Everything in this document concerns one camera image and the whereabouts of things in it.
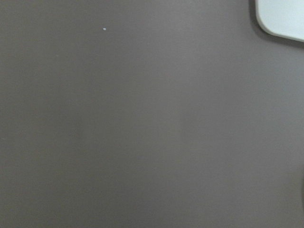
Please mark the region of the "cream rectangular tray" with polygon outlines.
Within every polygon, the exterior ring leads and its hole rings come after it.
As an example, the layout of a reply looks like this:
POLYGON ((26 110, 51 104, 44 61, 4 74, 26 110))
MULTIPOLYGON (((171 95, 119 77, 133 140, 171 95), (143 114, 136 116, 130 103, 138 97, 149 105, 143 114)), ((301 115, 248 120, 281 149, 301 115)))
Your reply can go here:
POLYGON ((304 41, 303 0, 256 0, 256 18, 266 33, 304 41))

